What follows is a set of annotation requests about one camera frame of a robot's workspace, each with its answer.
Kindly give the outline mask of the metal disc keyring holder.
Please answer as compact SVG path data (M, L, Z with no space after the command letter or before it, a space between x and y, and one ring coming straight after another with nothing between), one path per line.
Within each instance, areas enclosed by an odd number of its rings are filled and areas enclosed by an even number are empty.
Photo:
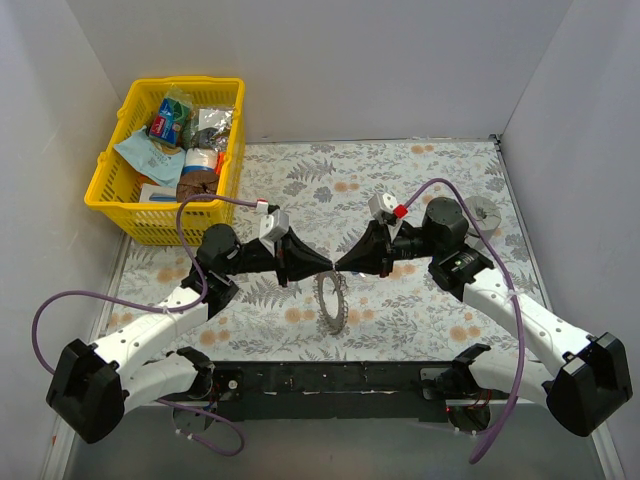
M347 286L343 275L335 271L318 274L314 279L314 295L323 331L332 336L342 333L348 317Z

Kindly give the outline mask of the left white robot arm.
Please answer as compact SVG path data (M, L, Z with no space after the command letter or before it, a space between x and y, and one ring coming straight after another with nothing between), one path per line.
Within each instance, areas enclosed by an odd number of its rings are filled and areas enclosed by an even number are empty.
M332 268L291 229L275 242L241 243L231 226L211 226L189 275L151 312L91 344L76 339L64 347L46 402L85 442L96 443L144 404L175 393L203 399L213 386L206 355L191 347L160 361L154 355L221 312L239 290L236 274L275 272L285 286Z

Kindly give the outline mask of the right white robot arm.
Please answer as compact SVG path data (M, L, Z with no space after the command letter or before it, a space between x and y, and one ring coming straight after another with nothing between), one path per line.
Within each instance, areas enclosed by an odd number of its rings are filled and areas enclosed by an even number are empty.
M436 198L420 227L403 221L406 208L383 194L369 202L372 220L338 271L388 276L397 261L430 258L436 285L513 335L535 361L509 360L486 346L459 355L441 386L464 397L486 390L517 391L545 407L569 432L586 437L633 396L626 350L614 335L594 336L515 291L499 266L466 242L461 205Z

